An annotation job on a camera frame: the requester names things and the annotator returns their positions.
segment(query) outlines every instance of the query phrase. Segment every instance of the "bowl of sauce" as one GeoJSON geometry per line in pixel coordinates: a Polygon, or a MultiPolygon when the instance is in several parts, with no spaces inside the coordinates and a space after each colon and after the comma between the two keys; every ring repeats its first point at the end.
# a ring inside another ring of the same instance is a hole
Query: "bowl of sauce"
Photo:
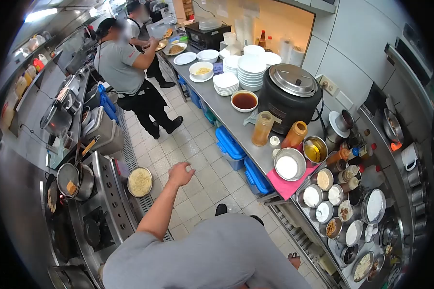
{"type": "Polygon", "coordinates": [[[231,105],[239,112],[251,112],[259,104],[259,98],[249,90],[238,90],[231,96],[231,105]]]}

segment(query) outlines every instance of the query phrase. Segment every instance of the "rice cooker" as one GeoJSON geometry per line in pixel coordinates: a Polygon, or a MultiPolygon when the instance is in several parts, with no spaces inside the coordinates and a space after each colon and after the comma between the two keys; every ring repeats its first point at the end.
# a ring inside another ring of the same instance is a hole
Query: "rice cooker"
{"type": "Polygon", "coordinates": [[[296,121],[312,120],[321,95],[322,87],[310,73],[292,64],[275,64],[264,73],[259,111],[271,112],[272,130],[286,135],[296,121]]]}

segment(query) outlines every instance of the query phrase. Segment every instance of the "cook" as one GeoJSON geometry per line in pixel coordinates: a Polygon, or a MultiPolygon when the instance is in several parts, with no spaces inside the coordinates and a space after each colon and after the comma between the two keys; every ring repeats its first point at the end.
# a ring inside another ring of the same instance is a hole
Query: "cook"
{"type": "Polygon", "coordinates": [[[161,94],[148,80],[144,70],[153,61],[159,41],[151,39],[144,53],[122,43],[124,27],[114,18],[103,20],[96,32],[100,43],[95,55],[95,69],[119,94],[117,104],[126,111],[133,111],[148,133],[159,138],[159,125],[171,134],[183,122],[183,117],[169,119],[161,94]]]}
{"type": "MultiPolygon", "coordinates": [[[[138,51],[143,52],[142,47],[149,45],[149,41],[152,39],[149,37],[146,26],[144,25],[144,23],[149,19],[147,8],[138,1],[133,1],[127,4],[127,13],[129,14],[129,17],[127,18],[129,25],[125,27],[124,33],[127,36],[129,43],[134,45],[138,51]]],[[[156,78],[159,87],[161,88],[171,88],[175,85],[174,82],[168,82],[162,76],[162,72],[159,69],[159,60],[156,54],[151,65],[146,70],[146,77],[156,78]]]]}
{"type": "Polygon", "coordinates": [[[226,214],[198,223],[183,240],[162,242],[178,189],[195,170],[175,164],[169,179],[136,232],[108,258],[106,289],[138,288],[310,288],[297,271],[300,258],[286,258],[259,218],[226,214]]]}

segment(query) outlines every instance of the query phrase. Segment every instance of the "electrical outlet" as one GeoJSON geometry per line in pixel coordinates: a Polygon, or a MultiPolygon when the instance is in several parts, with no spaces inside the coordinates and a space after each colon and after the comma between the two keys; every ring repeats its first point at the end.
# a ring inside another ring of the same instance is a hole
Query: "electrical outlet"
{"type": "Polygon", "coordinates": [[[335,95],[337,91],[337,85],[334,84],[331,80],[329,80],[326,76],[322,76],[320,79],[320,85],[323,86],[323,88],[332,96],[335,95]]]}

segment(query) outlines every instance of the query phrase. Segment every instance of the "commercial kitchen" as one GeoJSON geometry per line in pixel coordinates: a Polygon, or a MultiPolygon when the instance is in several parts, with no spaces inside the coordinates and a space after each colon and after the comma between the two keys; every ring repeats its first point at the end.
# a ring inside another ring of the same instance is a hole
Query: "commercial kitchen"
{"type": "Polygon", "coordinates": [[[162,20],[145,27],[175,86],[147,80],[184,118],[157,140],[93,65],[97,26],[127,2],[47,2],[0,72],[0,215],[39,286],[104,288],[104,263],[182,161],[196,173],[165,242],[226,204],[296,252],[312,288],[398,286],[434,220],[434,69],[398,1],[152,1],[162,20]]]}

